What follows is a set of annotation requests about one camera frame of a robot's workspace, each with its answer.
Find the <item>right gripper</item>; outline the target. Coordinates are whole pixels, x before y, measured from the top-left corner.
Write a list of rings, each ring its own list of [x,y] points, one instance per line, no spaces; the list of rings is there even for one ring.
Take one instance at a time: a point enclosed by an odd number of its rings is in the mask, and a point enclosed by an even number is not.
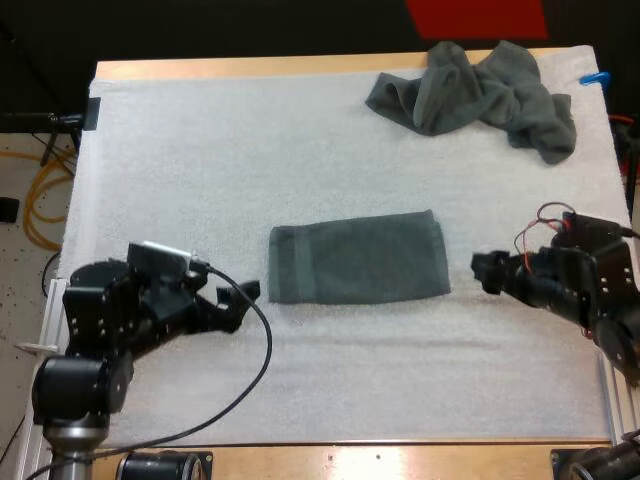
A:
[[[494,250],[474,253],[475,276],[502,272],[480,281],[484,292],[502,293],[538,309],[548,309],[579,326],[593,326],[598,318],[596,260],[575,248],[543,247],[529,257]]]

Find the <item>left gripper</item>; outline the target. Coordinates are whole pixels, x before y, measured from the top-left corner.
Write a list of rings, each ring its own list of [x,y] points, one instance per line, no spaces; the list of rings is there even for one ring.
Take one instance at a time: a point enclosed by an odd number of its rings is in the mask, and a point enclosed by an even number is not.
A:
[[[208,282],[206,273],[152,275],[131,268],[130,274],[137,295],[130,320],[131,341],[167,341],[176,335],[216,329],[232,334],[242,325],[244,307],[225,310],[199,294]],[[243,306],[248,305],[247,298],[255,302],[260,297],[261,287],[252,280],[238,287],[219,286],[216,293],[221,305]]]

